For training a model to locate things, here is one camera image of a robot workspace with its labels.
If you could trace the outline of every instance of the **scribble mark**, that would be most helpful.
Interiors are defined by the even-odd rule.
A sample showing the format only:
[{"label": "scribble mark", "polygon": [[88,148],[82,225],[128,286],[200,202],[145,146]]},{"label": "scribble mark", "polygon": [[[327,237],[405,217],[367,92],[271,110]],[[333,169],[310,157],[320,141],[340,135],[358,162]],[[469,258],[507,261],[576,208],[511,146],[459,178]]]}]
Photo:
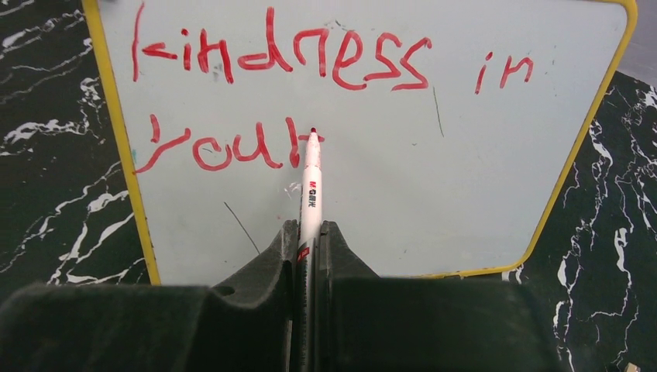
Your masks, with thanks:
[{"label": "scribble mark", "polygon": [[438,127],[440,128],[440,135],[445,138],[445,133],[442,132],[442,124],[440,123],[440,112],[438,111],[438,99],[435,97],[435,87],[433,89],[433,102],[435,103],[435,114],[438,116]]},{"label": "scribble mark", "polygon": [[249,240],[251,240],[251,243],[253,244],[253,248],[256,249],[256,252],[258,254],[260,254],[260,250],[258,250],[258,246],[256,246],[256,243],[253,241],[253,239],[251,239],[251,235],[249,235],[249,232],[246,231],[246,229],[244,229],[244,225],[242,225],[242,223],[239,221],[239,219],[237,218],[237,215],[232,211],[232,209],[229,207],[228,203],[226,203],[225,201],[224,201],[224,205],[230,211],[232,216],[235,217],[235,220],[237,221],[237,223],[239,223],[239,227],[241,227],[242,230],[244,230],[244,233],[246,234],[246,237],[249,238]]}]

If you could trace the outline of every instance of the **red handwritten text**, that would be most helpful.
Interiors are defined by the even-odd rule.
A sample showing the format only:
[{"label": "red handwritten text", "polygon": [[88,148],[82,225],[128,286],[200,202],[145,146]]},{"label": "red handwritten text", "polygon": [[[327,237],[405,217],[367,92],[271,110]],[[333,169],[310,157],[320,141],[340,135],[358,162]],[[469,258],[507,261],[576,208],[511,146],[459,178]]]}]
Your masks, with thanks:
[{"label": "red handwritten text", "polygon": [[[151,126],[153,127],[153,137],[151,142],[158,143],[160,141],[160,122],[158,121],[155,114],[150,115]],[[290,165],[293,168],[299,166],[299,146],[298,141],[307,141],[308,135],[297,135],[297,129],[294,126],[294,121],[292,118],[285,118],[285,123],[287,125],[287,132],[290,135],[291,150],[290,150]],[[186,143],[191,139],[191,129],[185,128],[182,136],[176,137],[169,142],[162,144],[157,147],[151,155],[146,165],[135,170],[135,173],[143,173],[151,168],[157,163],[163,153],[167,150],[173,149],[176,146],[180,146]],[[319,142],[324,142],[324,137],[319,137]],[[204,148],[204,145],[210,145],[212,150]],[[267,140],[265,138],[265,132],[263,130],[263,124],[261,122],[256,123],[256,149],[250,155],[243,155],[240,149],[242,145],[242,136],[235,135],[231,145],[226,144],[220,146],[217,142],[217,139],[214,137],[202,137],[194,141],[191,146],[191,155],[194,158],[196,164],[205,171],[220,171],[226,169],[232,162],[233,159],[239,162],[250,162],[256,160],[258,157],[262,157],[265,164],[272,169],[279,169],[283,167],[283,163],[276,162],[272,160],[269,149],[267,148]],[[201,150],[206,150],[209,152],[216,153],[225,153],[225,159],[219,164],[210,164],[205,161],[201,156]]]},{"label": "red handwritten text", "polygon": [[[134,36],[132,40],[132,80],[137,81],[139,78],[139,26],[144,11],[144,4],[141,3],[140,7],[137,10],[135,17],[135,27],[134,27]],[[292,72],[293,67],[287,62],[286,58],[280,52],[280,49],[277,45],[277,41],[274,33],[274,8],[267,8],[267,13],[265,15],[265,35],[264,41],[267,45],[267,50],[261,53],[251,53],[245,54],[240,57],[237,57],[237,65],[246,71],[262,71],[269,70],[275,64],[277,64],[283,71]],[[318,55],[318,72],[320,77],[326,76],[326,43],[329,38],[330,30],[326,27],[317,28],[317,29],[304,29],[299,31],[294,38],[292,39],[292,50],[294,51],[294,56],[296,57],[299,64],[305,66],[307,64],[306,57],[301,52],[301,44],[304,42],[304,39],[317,37],[317,55]],[[183,37],[189,37],[189,32],[187,29],[181,30],[181,35]],[[205,29],[201,29],[199,35],[198,43],[198,52],[197,52],[197,61],[198,69],[202,73],[210,72],[210,56],[213,51],[217,51],[218,55],[221,57],[222,68],[225,75],[225,80],[229,84],[235,82],[235,78],[232,73],[232,58],[229,53],[229,46],[226,40],[224,39],[215,39],[214,43],[208,42],[208,32]],[[356,63],[359,63],[365,54],[366,48],[363,45],[363,40],[361,36],[354,30],[347,31],[342,37],[342,43],[338,50],[337,55],[335,56],[333,67],[331,70],[332,80],[341,88],[345,88],[350,91],[362,91],[368,87],[368,82],[375,80],[385,80],[385,79],[400,79],[402,78],[401,69],[392,61],[390,58],[384,55],[384,44],[386,41],[390,41],[396,48],[402,48],[403,42],[399,37],[393,33],[383,32],[377,38],[377,43],[374,49],[374,58],[384,65],[387,71],[373,71],[369,74],[365,74],[362,77],[361,81],[345,81],[342,78],[341,71],[345,70],[348,67],[353,66]],[[353,55],[348,56],[347,50],[349,45],[352,44],[355,47]],[[191,55],[195,46],[192,46],[192,43],[185,43],[182,50],[182,67],[185,71],[192,71],[192,61]],[[411,44],[410,47],[406,50],[404,56],[399,60],[398,65],[402,66],[416,82],[403,82],[396,84],[392,87],[391,91],[403,91],[411,89],[427,89],[429,87],[429,81],[425,74],[423,74],[417,66],[411,64],[410,59],[416,53],[427,53],[421,52],[421,50],[430,50],[432,48],[432,41],[428,37],[423,37],[419,41]],[[143,55],[148,57],[156,57],[163,60],[178,60],[179,53],[175,53],[167,49],[167,45],[163,41],[156,43],[151,43],[142,47],[141,52]],[[486,62],[490,61],[493,58],[493,52],[489,52],[485,60]],[[532,71],[534,70],[534,61],[529,57],[522,58],[517,64],[513,65],[513,57],[508,56],[506,67],[501,75],[500,80],[500,89],[505,88],[508,78],[520,70],[523,67],[527,67],[525,73],[525,82],[529,82],[531,79]],[[476,76],[476,85],[474,89],[475,95],[481,93],[482,84],[487,73],[487,65],[484,64],[480,70],[479,74]]]}]

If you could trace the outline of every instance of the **marker barrel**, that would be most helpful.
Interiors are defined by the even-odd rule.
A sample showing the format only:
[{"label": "marker barrel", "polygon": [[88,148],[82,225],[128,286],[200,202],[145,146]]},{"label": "marker barrel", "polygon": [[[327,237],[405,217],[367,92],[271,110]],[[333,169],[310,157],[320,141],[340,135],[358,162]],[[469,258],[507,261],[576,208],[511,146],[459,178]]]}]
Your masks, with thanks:
[{"label": "marker barrel", "polygon": [[317,133],[308,137],[301,184],[292,325],[291,371],[310,372],[314,363],[315,266],[322,227],[322,166]]}]

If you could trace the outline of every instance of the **marble countertop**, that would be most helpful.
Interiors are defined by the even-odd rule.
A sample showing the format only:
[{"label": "marble countertop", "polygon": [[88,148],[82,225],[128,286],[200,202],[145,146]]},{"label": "marble countertop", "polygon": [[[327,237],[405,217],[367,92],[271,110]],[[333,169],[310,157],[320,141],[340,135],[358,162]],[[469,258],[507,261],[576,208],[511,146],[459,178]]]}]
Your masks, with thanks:
[{"label": "marble countertop", "polygon": [[[148,283],[76,1],[0,2],[0,301],[33,282]],[[529,260],[572,370],[657,370],[657,91],[616,73]]]}]

